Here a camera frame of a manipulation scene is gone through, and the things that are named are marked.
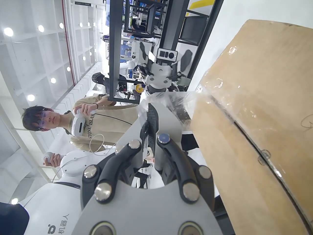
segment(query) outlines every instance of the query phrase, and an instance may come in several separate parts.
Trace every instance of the white wall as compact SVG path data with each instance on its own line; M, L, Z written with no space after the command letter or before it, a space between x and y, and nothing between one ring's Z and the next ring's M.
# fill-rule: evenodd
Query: white wall
M313 0L224 0L189 91L248 19L271 20L313 28Z

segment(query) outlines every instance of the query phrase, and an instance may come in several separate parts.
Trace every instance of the cable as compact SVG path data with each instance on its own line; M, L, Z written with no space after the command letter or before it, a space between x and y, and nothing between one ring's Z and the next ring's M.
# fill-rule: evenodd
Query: cable
M52 183L53 183L53 181L55 180L55 178L56 178L56 176L57 176L57 174L59 173L59 171L62 169L62 168L64 168L67 164L69 164L69 163L71 163L72 161L76 161L76 160L80 160L80 159L83 159L83 158L86 158L86 157L89 157L90 155L97 155L97 156L103 156L103 155L98 155L98 154L95 154L96 152L98 152L101 148L102 148L102 146L103 146L103 144L104 144L104 136L103 136L103 134L96 134L95 136L93 136L92 138L91 138L91 140L90 140L90 142L89 142L89 150L91 151L91 141L93 140L93 138L95 138L97 135L101 135L102 137L103 137L103 142L102 142L102 144L100 145L100 147L95 151L95 152L93 152L92 154L89 154L89 155L86 155L86 156L84 156L84 157L80 157L80 158L74 158L73 160L70 160L70 161L68 161L67 163L65 163L61 168L59 168L59 170L57 171L57 173L55 174L55 176L53 177L53 179L52 179ZM107 149L107 150L109 150L105 155L107 155L112 149L113 149L113 147L116 145L116 143L114 144L114 145L112 145L112 147L110 148L110 149Z
M118 119L118 118L116 118L116 117L106 116L106 115L102 115L102 114L98 114L98 113L96 113L95 115L100 115L100 116L104 116L104 117L108 117L108 118L114 118L114 119L116 119L116 120L120 120L120 121L122 121L122 122L125 122L125 123L127 123L127 124L132 125L131 123L129 123L129 122L127 122L127 121L124 121L124 120L121 120L121 119Z

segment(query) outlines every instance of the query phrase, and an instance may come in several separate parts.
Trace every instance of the humanoid robot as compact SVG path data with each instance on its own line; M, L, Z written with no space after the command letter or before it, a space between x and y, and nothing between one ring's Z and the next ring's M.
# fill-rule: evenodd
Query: humanoid robot
M168 88L164 81L174 79L160 75L172 73L168 64L155 64L142 66L148 67L150 93ZM181 136L176 116L160 103L149 103L147 111L117 142L115 151L68 153L61 161L60 180L19 203L21 215L28 216L21 235L222 235L212 213L212 173L182 151ZM148 147L155 159L152 167L164 187L134 188L133 178Z

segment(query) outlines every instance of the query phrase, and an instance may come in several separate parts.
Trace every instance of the plastic wrap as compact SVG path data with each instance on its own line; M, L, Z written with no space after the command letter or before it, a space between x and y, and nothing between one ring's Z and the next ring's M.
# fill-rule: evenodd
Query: plastic wrap
M312 46L312 29L249 20L196 90L191 130L236 234L312 229Z
M166 106L180 121L183 132L191 132L191 118L189 113L194 108L196 102L195 92L165 92L153 93L140 102L138 109L139 116L144 116L144 112L148 111L148 104L158 102Z

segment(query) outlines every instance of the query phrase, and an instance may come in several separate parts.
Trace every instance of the metal screw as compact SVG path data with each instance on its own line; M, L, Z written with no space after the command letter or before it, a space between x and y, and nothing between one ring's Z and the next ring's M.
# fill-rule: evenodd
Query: metal screw
M207 166L200 166L199 173L204 179L209 179L212 175L210 169Z
M97 167L95 165L90 165L84 170L84 177L90 179L94 177L97 173Z
M112 187L110 184L104 182L97 185L94 193L94 197L97 201L107 200L112 193Z
M182 232L181 235L200 235L199 230L194 226L186 226Z
M167 144L167 143L169 143L171 141L170 136L168 134L166 134L166 133L161 133L157 139L162 144Z
M184 194L184 197L188 200L195 202L200 197L200 190L198 186L194 183L186 183L182 187L182 192Z
M131 140L128 144L128 146L131 148L131 149L138 149L140 147L141 143L139 140L137 139L134 139L134 140Z

